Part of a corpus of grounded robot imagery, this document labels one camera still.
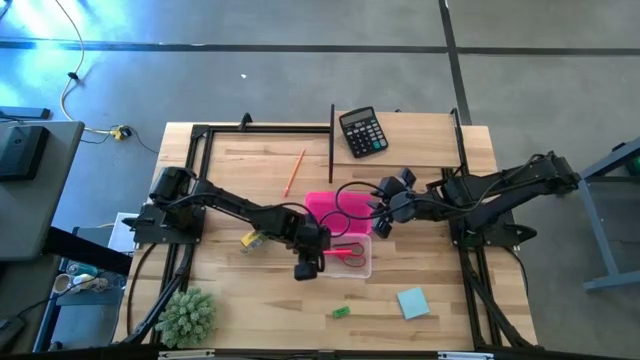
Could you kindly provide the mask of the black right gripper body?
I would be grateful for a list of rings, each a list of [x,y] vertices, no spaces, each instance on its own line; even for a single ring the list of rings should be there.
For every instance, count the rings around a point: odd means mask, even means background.
[[[372,231],[382,239],[387,239],[393,222],[406,222],[413,214],[412,199],[408,193],[416,182],[415,174],[409,168],[402,168],[396,175],[384,177],[371,192],[375,200],[372,209]]]

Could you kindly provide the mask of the pink and clear pencil case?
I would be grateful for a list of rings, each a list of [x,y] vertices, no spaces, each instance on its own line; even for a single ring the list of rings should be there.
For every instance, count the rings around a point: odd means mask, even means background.
[[[369,216],[372,212],[367,205],[370,199],[371,196],[366,194],[345,192],[339,195],[341,208],[348,214],[357,216],[357,219],[351,219],[336,213],[334,192],[310,192],[306,195],[305,205],[332,233],[330,249],[342,243],[360,243],[365,248],[366,264],[363,267],[349,267],[338,258],[325,255],[326,266],[320,276],[355,279],[367,279],[371,276],[372,240],[369,234],[372,221],[362,220],[362,217]]]

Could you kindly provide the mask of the red handled scissors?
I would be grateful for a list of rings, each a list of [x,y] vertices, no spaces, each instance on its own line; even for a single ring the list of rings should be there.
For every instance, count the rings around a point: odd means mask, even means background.
[[[349,267],[363,267],[366,264],[365,248],[360,243],[336,244],[331,249],[351,249],[352,250],[352,255],[349,255],[349,256],[334,256],[334,257],[338,258],[346,266],[349,266]]]

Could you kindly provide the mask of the yellow green crayon box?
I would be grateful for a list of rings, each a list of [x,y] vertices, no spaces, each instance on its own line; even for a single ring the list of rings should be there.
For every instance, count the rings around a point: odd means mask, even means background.
[[[248,254],[261,247],[269,238],[261,231],[252,231],[240,239],[241,252]]]

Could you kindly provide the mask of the orange pencil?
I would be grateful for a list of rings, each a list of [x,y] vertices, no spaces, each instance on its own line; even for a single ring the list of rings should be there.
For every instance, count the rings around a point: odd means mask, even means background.
[[[303,160],[303,158],[305,156],[305,153],[306,153],[306,148],[303,148],[301,150],[300,154],[298,155],[297,159],[296,159],[296,162],[295,162],[295,165],[293,167],[292,173],[291,173],[291,175],[290,175],[290,177],[288,179],[288,182],[287,182],[286,186],[284,187],[284,190],[283,190],[283,193],[282,193],[282,198],[286,198],[288,196],[288,194],[289,194],[289,192],[291,190],[291,187],[293,185],[293,182],[294,182],[294,180],[296,178],[296,175],[297,175],[297,173],[299,171],[301,162],[302,162],[302,160]]]

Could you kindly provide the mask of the blue sticky note pad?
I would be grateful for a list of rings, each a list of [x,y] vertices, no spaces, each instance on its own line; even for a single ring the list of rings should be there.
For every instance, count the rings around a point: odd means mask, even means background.
[[[414,319],[430,313],[430,307],[421,288],[411,288],[397,294],[403,317]]]

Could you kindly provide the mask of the wooden shelf riser black legs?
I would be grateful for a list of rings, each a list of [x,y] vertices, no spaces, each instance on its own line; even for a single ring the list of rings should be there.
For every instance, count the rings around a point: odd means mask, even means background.
[[[346,143],[339,116],[347,113],[333,110],[330,121],[328,181],[335,179],[335,168],[451,168],[464,165],[460,153],[457,112],[407,113],[376,112],[388,148],[380,153],[356,159]]]

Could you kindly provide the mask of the black desktop calculator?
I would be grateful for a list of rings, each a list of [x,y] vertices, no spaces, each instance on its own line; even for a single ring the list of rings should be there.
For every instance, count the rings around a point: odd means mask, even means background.
[[[356,159],[383,152],[388,148],[385,133],[371,106],[340,115],[339,124],[349,150]]]

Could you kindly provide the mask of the green potted plant white pot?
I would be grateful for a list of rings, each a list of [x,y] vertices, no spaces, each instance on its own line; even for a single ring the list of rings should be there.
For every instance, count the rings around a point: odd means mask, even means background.
[[[159,315],[155,330],[168,348],[200,345],[213,331],[216,317],[214,296],[200,288],[178,291]]]

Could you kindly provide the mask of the white paper sheet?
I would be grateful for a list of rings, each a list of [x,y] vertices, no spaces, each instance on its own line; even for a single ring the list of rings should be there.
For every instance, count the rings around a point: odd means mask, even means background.
[[[132,253],[136,250],[136,244],[134,243],[135,233],[129,225],[123,222],[126,218],[136,217],[137,214],[135,213],[119,212],[117,214],[108,242],[109,249],[121,253]]]

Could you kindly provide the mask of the black angled beam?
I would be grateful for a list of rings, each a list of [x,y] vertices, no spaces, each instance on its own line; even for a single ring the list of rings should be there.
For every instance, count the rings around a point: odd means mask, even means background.
[[[132,264],[131,256],[56,227],[49,228],[42,254],[58,255],[120,275],[128,275]]]

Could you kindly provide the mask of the blue storage cart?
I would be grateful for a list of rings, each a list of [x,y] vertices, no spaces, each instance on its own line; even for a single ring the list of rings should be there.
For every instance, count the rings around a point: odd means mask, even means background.
[[[110,288],[102,292],[51,293],[36,335],[34,352],[102,346],[112,341],[125,280],[118,273],[105,273]]]

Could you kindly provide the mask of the black box device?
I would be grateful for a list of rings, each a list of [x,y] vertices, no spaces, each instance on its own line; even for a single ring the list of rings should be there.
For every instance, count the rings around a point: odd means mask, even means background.
[[[43,126],[13,126],[0,139],[0,182],[33,180],[50,131]]]

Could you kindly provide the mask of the dark flat device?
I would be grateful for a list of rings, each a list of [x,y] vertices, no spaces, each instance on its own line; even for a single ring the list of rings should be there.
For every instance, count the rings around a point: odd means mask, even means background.
[[[51,117],[51,110],[36,107],[0,106],[0,115],[18,119],[48,120]]]

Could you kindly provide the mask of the black aluminium table frame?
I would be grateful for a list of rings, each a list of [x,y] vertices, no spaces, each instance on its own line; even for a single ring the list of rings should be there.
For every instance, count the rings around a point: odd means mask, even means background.
[[[328,181],[330,127],[324,124],[178,123],[166,126],[159,167],[187,165],[215,185],[260,204],[302,202],[312,191],[343,183],[360,190],[399,168],[335,168]],[[286,198],[284,187],[301,150],[305,156]],[[420,183],[436,180],[441,168],[412,168]],[[458,350],[473,346],[457,249],[444,223],[398,224],[386,240],[372,242],[367,279],[293,277],[295,256],[268,243],[240,251],[249,226],[211,211],[194,255],[189,282],[214,295],[216,318],[205,346],[225,350],[287,349],[404,351]],[[430,313],[403,317],[397,294],[419,287]],[[334,319],[332,311],[350,314]]]

